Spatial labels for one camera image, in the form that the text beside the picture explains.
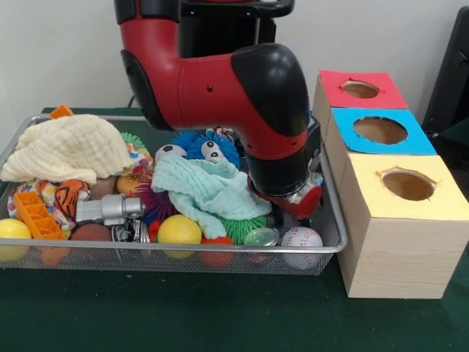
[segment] yellow ball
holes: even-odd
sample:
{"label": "yellow ball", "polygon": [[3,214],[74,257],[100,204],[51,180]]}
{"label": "yellow ball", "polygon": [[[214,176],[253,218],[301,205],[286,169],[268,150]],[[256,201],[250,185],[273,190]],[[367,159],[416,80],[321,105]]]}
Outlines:
{"label": "yellow ball", "polygon": [[[183,215],[167,218],[158,230],[158,243],[200,244],[201,242],[202,231],[199,225]],[[165,251],[165,253],[176,259],[184,259],[193,254],[185,251]]]}
{"label": "yellow ball", "polygon": [[[28,227],[19,220],[0,220],[0,238],[30,240]],[[0,246],[0,262],[14,262],[21,259],[28,251],[28,246]]]}

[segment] blue spiky ball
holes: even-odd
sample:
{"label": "blue spiky ball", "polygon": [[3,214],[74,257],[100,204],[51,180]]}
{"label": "blue spiky ball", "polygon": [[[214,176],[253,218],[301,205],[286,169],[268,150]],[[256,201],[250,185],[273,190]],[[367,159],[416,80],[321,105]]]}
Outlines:
{"label": "blue spiky ball", "polygon": [[235,143],[227,136],[216,134],[213,131],[207,132],[204,136],[197,138],[187,149],[188,160],[205,159],[202,155],[202,145],[205,142],[212,141],[218,145],[225,158],[235,165],[238,169],[241,167],[240,156],[236,151]]}
{"label": "blue spiky ball", "polygon": [[185,151],[188,151],[189,147],[196,141],[197,133],[193,131],[184,131],[179,133],[179,136],[173,138],[169,144],[178,145]]}

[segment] baseball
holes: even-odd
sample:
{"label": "baseball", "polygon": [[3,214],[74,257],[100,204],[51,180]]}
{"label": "baseball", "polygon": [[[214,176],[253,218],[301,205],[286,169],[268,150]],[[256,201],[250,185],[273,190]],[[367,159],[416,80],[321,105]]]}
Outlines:
{"label": "baseball", "polygon": [[[286,247],[322,247],[319,233],[308,227],[293,227],[281,239]],[[284,253],[284,260],[295,269],[308,270],[314,268],[321,260],[321,254],[290,254]]]}

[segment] green spiky ball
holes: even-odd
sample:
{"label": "green spiky ball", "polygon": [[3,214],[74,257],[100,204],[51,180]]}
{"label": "green spiky ball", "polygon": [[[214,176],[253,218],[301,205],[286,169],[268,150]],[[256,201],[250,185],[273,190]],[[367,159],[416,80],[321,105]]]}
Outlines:
{"label": "green spiky ball", "polygon": [[226,233],[237,246],[244,244],[244,239],[251,231],[267,226],[267,218],[265,216],[258,216],[250,220],[219,219],[225,227]]}

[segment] red box top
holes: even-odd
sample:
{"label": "red box top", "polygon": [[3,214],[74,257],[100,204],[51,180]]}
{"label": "red box top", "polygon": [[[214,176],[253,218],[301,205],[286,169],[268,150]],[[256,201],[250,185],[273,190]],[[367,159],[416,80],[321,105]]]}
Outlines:
{"label": "red box top", "polygon": [[408,109],[389,73],[320,71],[322,86],[333,108]]}

